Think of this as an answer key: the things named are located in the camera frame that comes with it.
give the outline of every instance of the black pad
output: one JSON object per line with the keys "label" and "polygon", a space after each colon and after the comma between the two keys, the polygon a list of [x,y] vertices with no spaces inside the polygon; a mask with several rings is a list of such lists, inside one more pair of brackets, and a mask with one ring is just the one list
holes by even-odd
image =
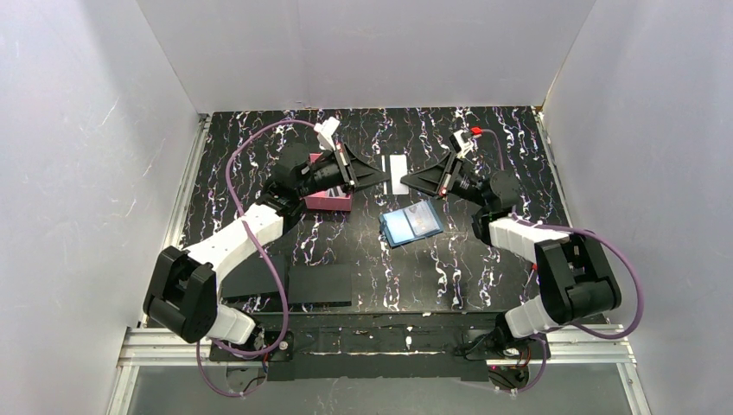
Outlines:
{"label": "black pad", "polygon": [[351,305],[351,265],[290,268],[288,304]]}
{"label": "black pad", "polygon": [[[271,256],[283,287],[288,289],[288,267],[283,255]],[[229,302],[259,294],[277,294],[277,285],[265,260],[252,255],[234,267],[221,283],[221,297]]]}

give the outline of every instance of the blue box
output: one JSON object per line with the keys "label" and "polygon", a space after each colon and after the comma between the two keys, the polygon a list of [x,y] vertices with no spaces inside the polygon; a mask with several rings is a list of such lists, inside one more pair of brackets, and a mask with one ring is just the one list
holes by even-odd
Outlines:
{"label": "blue box", "polygon": [[443,232],[430,201],[420,201],[412,206],[379,216],[379,230],[386,236],[390,247],[409,244]]}

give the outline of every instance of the pink box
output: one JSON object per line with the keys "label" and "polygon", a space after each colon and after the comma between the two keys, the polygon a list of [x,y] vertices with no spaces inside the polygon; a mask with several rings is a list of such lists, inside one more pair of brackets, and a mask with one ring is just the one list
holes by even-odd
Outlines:
{"label": "pink box", "polygon": [[[321,153],[310,153],[310,162],[314,162],[320,155]],[[314,210],[339,210],[351,212],[351,202],[351,195],[329,197],[327,190],[310,196],[305,196],[306,208]]]}

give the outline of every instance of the black wire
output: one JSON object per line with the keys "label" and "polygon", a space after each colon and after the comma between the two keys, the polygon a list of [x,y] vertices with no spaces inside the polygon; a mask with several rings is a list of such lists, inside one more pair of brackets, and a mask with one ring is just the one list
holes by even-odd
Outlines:
{"label": "black wire", "polygon": [[266,377],[267,377],[267,376],[258,376],[258,377],[256,377],[256,378],[252,378],[252,380],[250,380],[250,383],[248,383],[248,384],[247,384],[247,386],[245,386],[245,390],[244,390],[244,391],[242,391],[242,393],[245,393],[245,392],[247,392],[247,389],[249,389],[249,388],[250,388],[250,386],[252,385],[252,382],[254,382],[255,380],[262,380],[262,379],[264,379],[264,378],[266,378]]}
{"label": "black wire", "polygon": [[489,379],[490,379],[490,380],[491,380],[491,381],[492,381],[492,382],[493,382],[493,383],[494,383],[495,385],[497,385],[497,386],[503,386],[503,387],[505,387],[505,388],[507,388],[507,389],[514,389],[514,388],[516,387],[516,386],[511,386],[511,384],[507,384],[506,382],[503,382],[503,381],[499,381],[499,380],[498,380],[498,379],[496,379],[496,378],[492,378],[492,377],[491,377],[490,375],[488,376],[488,378],[489,378]]}
{"label": "black wire", "polygon": [[[479,346],[480,346],[480,345],[481,345],[481,344],[482,344],[483,342],[485,342],[485,341],[486,341],[486,339],[487,339],[487,338],[488,338],[488,337],[489,337],[490,335],[491,335],[490,333],[485,333],[485,334],[483,334],[483,335],[480,335],[480,336],[476,337],[476,338],[475,338],[475,340],[473,340],[473,341],[472,341],[472,342],[473,342],[474,344],[473,344],[473,346],[471,346],[471,348],[470,348],[470,349],[468,349],[468,350],[466,350],[466,351],[462,351],[461,353],[456,353],[456,356],[463,356],[463,357],[466,357],[466,356],[468,356],[469,354],[473,353],[473,351],[474,351],[474,350],[476,350],[476,349],[477,349],[477,348],[478,348],[478,347],[479,347]],[[462,344],[461,346],[459,346],[459,348],[462,348],[462,347],[464,347],[464,346],[465,346],[466,344],[471,344],[471,343],[463,343],[463,344]]]}
{"label": "black wire", "polygon": [[503,374],[501,374],[501,373],[499,373],[499,372],[495,372],[495,371],[493,371],[493,370],[489,370],[488,372],[489,372],[490,374],[495,374],[495,375],[499,376],[499,377],[500,377],[500,378],[502,378],[502,379],[503,379],[503,380],[504,380],[504,381],[505,381],[505,382],[506,382],[507,384],[509,384],[509,385],[514,385],[514,382],[510,381],[510,380],[509,380],[509,378],[508,378],[507,376],[504,376]]}

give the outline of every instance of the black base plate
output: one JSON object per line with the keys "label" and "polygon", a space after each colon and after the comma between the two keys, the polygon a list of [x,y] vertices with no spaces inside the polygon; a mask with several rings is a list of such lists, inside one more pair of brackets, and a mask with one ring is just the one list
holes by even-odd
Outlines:
{"label": "black base plate", "polygon": [[290,268],[288,304],[351,305],[351,265],[299,265]]}
{"label": "black base plate", "polygon": [[[506,359],[478,348],[470,360],[454,355],[459,344],[494,328],[500,313],[385,313],[290,315],[286,350],[268,357],[268,380],[313,378],[432,378],[486,381],[486,359]],[[257,314],[265,339],[273,342],[280,314]],[[532,356],[542,355],[540,342],[529,342]],[[212,347],[212,361],[240,358]]]}

